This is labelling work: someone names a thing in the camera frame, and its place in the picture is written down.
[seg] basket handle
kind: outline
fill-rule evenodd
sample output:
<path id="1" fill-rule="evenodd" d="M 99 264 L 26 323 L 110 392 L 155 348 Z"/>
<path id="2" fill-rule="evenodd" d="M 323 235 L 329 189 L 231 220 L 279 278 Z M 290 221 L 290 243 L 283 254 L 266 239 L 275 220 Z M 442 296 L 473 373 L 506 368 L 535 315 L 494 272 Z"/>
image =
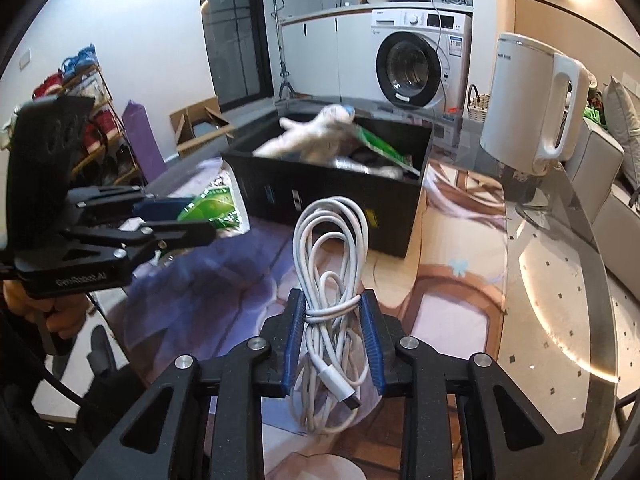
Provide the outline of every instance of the basket handle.
<path id="1" fill-rule="evenodd" d="M 466 96 L 466 111 L 469 111 L 469 107 L 471 106 L 471 91 L 476 92 L 476 97 L 479 98 L 480 94 L 478 93 L 478 87 L 474 84 L 469 85 L 469 93 Z"/>

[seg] table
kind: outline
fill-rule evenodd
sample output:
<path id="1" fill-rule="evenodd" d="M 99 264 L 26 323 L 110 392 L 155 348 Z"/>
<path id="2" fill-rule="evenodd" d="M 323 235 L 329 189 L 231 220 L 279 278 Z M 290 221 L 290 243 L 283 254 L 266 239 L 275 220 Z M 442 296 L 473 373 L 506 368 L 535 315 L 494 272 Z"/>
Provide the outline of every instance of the table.
<path id="1" fill-rule="evenodd" d="M 289 102 L 277 112 L 317 112 L 325 103 Z M 376 291 L 382 309 L 399 317 L 406 332 L 438 351 L 492 355 L 585 470 L 595 472 L 618 382 L 616 334 L 604 265 L 562 166 L 526 178 L 479 147 L 479 123 L 351 104 L 374 118 L 434 124 L 407 256 L 370 251 L 363 286 Z M 215 147 L 200 150 L 148 190 L 169 194 L 193 176 L 197 162 L 216 155 Z M 281 311 L 296 285 L 292 228 L 257 219 L 251 224 L 248 234 L 196 249 L 136 283 L 128 301 L 110 311 L 116 337 L 147 380 L 178 354 L 225 354 Z M 329 249 L 327 262 L 333 256 Z M 370 393 L 364 404 L 367 416 L 354 428 L 338 437 L 311 437 L 300 435 L 292 419 L 282 420 L 282 404 L 264 402 L 267 478 L 295 478 L 317 460 L 309 457 L 323 453 L 347 457 L 345 471 L 355 464 L 364 475 L 344 478 L 398 478 L 402 403 L 378 403 Z M 451 425 L 457 450 L 454 417 Z"/>

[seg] gray pillow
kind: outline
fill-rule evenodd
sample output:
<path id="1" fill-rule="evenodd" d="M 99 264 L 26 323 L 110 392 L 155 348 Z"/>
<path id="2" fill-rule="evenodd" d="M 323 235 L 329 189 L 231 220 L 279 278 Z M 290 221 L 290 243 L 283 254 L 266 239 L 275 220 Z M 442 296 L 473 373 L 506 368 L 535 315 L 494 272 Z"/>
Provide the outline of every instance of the gray pillow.
<path id="1" fill-rule="evenodd" d="M 636 108 L 625 87 L 614 77 L 602 93 L 602 101 L 609 133 L 625 150 L 622 173 L 637 189 L 640 185 L 640 121 Z"/>

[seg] white pitcher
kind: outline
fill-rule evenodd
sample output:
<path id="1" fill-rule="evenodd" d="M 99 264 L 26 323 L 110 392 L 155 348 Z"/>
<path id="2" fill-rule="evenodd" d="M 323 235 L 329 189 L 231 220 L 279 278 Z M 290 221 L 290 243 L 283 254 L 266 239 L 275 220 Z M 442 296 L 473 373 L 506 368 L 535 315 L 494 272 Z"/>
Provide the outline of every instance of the white pitcher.
<path id="1" fill-rule="evenodd" d="M 572 97 L 558 142 L 569 81 Z M 550 161 L 573 154 L 588 92 L 589 74 L 580 61 L 548 44 L 504 32 L 480 144 L 515 170 L 543 175 Z"/>

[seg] yellow sticker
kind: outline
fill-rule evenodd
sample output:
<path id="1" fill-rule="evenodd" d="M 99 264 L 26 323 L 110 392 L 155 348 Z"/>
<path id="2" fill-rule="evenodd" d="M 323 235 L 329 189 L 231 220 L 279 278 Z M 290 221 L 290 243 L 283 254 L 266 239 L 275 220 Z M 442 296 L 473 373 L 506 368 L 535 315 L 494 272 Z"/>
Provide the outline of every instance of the yellow sticker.
<path id="1" fill-rule="evenodd" d="M 364 215 L 367 217 L 369 221 L 369 225 L 373 228 L 378 227 L 378 219 L 376 218 L 376 212 L 373 209 L 365 209 Z"/>

